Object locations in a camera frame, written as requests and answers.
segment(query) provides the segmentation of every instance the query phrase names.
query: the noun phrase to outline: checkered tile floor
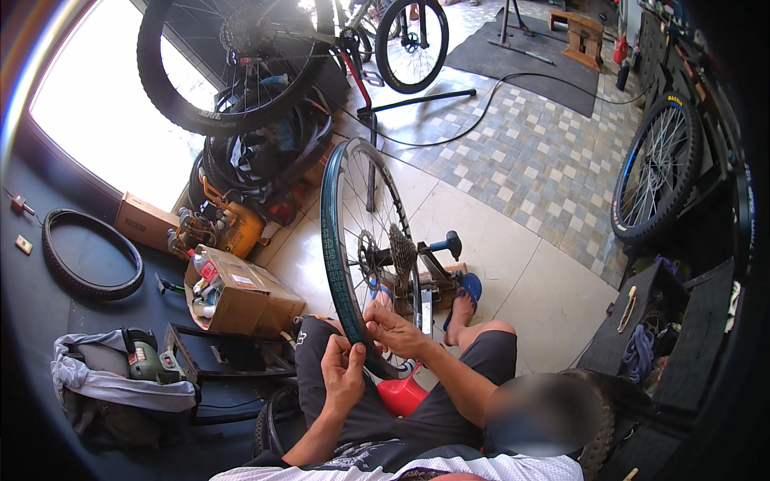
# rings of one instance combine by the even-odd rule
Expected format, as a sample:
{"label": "checkered tile floor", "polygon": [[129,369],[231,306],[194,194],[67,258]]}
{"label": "checkered tile floor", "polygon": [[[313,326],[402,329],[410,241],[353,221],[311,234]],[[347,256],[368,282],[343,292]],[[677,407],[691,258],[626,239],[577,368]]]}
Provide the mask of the checkered tile floor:
{"label": "checkered tile floor", "polygon": [[[444,7],[450,25],[450,48],[459,45],[485,22],[494,20],[500,0]],[[546,18],[549,5],[519,1],[522,15]],[[626,92],[615,86],[617,66],[612,44],[604,43],[604,70],[598,95],[613,102],[634,98],[640,88],[635,75]],[[496,81],[444,67],[425,95],[473,88],[477,96],[443,99],[377,114],[379,130],[402,142],[441,142],[468,130],[480,117]],[[410,96],[389,88],[369,88],[374,105]],[[353,87],[346,109],[363,106]],[[617,288],[626,265],[621,243],[609,223],[612,192],[626,149],[641,121],[634,104],[596,101],[584,117],[543,96],[503,84],[484,120],[468,135],[445,145],[410,147],[379,138],[384,153],[467,192],[526,226]],[[335,131],[369,138],[368,129],[344,113]]]}

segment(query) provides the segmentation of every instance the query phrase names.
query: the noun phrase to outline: hand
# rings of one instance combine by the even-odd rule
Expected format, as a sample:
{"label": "hand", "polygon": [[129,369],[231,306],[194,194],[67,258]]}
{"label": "hand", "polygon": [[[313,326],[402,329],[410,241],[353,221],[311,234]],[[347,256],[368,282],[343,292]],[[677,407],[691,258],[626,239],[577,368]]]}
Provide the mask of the hand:
{"label": "hand", "polygon": [[363,312],[363,321],[375,341],[383,343],[396,356],[422,359],[433,340],[417,326],[388,311],[378,302],[371,302]]}
{"label": "hand", "polygon": [[362,342],[350,345],[337,334],[329,336],[326,352],[321,359],[323,383],[326,385],[324,410],[347,416],[363,396],[363,361],[367,348]]}

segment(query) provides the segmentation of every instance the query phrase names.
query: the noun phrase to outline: tiled floor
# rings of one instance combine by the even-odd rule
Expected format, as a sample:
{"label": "tiled floor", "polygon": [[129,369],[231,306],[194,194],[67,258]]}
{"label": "tiled floor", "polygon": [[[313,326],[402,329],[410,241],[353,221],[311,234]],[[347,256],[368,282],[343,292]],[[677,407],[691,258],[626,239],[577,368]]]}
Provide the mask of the tiled floor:
{"label": "tiled floor", "polygon": [[[444,7],[450,47],[494,19],[501,0]],[[544,18],[544,3],[519,1],[523,15]],[[598,94],[617,102],[638,90],[614,87],[611,45]],[[405,142],[449,139],[478,120],[493,79],[444,68],[425,94],[475,88],[476,98],[444,99],[378,114],[380,131]],[[409,98],[388,88],[370,89],[374,105]],[[363,105],[351,89],[346,109]],[[403,197],[417,240],[441,240],[456,230],[460,258],[484,284],[474,322],[502,319],[518,332],[519,374],[565,369],[604,320],[618,295],[625,258],[614,239],[608,212],[611,191],[641,116],[633,104],[596,102],[590,118],[531,92],[503,84],[486,117],[473,132],[429,148],[399,145],[380,137],[378,148]],[[335,131],[369,138],[365,127],[340,113]],[[439,260],[452,263],[446,252]],[[267,267],[307,301],[307,311],[333,315],[320,242],[317,194],[297,221],[278,232],[256,262]],[[437,340],[444,312],[434,315]],[[421,372],[427,387],[435,379]]]}

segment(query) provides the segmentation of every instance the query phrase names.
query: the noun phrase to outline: shorts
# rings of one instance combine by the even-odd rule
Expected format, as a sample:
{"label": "shorts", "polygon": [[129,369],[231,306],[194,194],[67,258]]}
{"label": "shorts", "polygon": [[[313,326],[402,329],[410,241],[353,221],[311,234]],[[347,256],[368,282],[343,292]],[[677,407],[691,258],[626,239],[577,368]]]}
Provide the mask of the shorts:
{"label": "shorts", "polygon": [[[326,400],[321,358],[329,336],[340,332],[328,322],[304,316],[296,347],[297,385],[300,408],[308,427],[320,415]],[[460,356],[460,361],[499,386],[516,373],[516,335],[505,331],[482,332]],[[388,439],[409,439],[427,448],[464,444],[480,449],[484,442],[481,428],[460,415],[446,389],[439,382],[406,418],[390,414],[377,386],[364,370],[364,391],[345,421],[337,445]]]}

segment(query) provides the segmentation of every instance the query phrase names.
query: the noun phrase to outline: repair stand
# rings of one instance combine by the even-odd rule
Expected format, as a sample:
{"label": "repair stand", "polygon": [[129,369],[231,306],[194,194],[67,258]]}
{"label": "repair stand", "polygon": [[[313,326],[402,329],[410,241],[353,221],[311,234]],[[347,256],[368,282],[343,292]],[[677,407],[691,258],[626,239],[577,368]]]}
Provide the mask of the repair stand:
{"label": "repair stand", "polygon": [[516,0],[507,0],[505,2],[505,8],[503,9],[503,29],[500,31],[500,39],[499,40],[487,40],[487,42],[491,43],[492,45],[497,45],[498,47],[506,48],[508,50],[512,50],[513,52],[519,52],[521,54],[527,55],[532,58],[536,58],[537,60],[540,60],[541,62],[545,62],[550,65],[556,65],[554,64],[554,61],[550,60],[549,58],[545,58],[542,55],[538,55],[534,52],[530,52],[529,50],[524,50],[522,48],[517,48],[511,45],[511,43],[508,41],[509,36],[513,36],[513,34],[508,33],[508,14],[511,10],[511,2],[514,3],[514,10],[516,12],[516,18],[518,19],[519,25],[511,25],[514,28],[518,28],[521,30],[522,33],[524,33],[526,36],[534,37],[537,35],[541,35],[538,32],[535,32],[533,30],[530,30],[529,27],[527,27],[524,22],[521,20],[521,15],[519,15],[519,5],[516,3]]}
{"label": "repair stand", "polygon": [[[372,77],[375,76],[371,72],[363,72],[363,69],[361,67],[361,58],[358,53],[358,40],[355,37],[354,32],[347,33],[344,32],[342,35],[343,38],[343,51],[342,56],[347,64],[347,68],[350,71],[350,74],[353,76],[353,78],[356,80],[356,85],[358,85],[358,89],[361,91],[361,95],[363,95],[363,100],[366,102],[366,106],[358,109],[358,119],[363,123],[366,127],[369,127],[371,135],[370,135],[370,142],[372,145],[374,145],[374,148],[377,148],[377,112],[382,112],[383,110],[390,110],[395,109],[396,107],[403,107],[405,105],[412,105],[412,104],[421,104],[423,102],[430,102],[432,100],[440,100],[440,99],[451,99],[453,97],[462,97],[464,95],[469,95],[471,97],[476,96],[476,89],[468,89],[468,90],[460,90],[459,92],[447,92],[444,94],[435,94],[435,95],[426,95],[424,97],[418,97],[416,99],[409,99],[409,100],[403,100],[401,102],[395,102],[388,105],[382,105],[380,107],[373,107],[372,106],[372,99],[369,97],[369,92],[367,92],[367,88],[364,86],[363,82],[361,81],[361,77],[363,76],[367,82],[382,87],[384,85],[384,82],[380,79],[379,82],[377,80],[373,79]],[[374,212],[374,177],[375,177],[375,167],[374,165],[369,165],[369,181],[368,181],[368,188],[367,188],[367,212]]]}

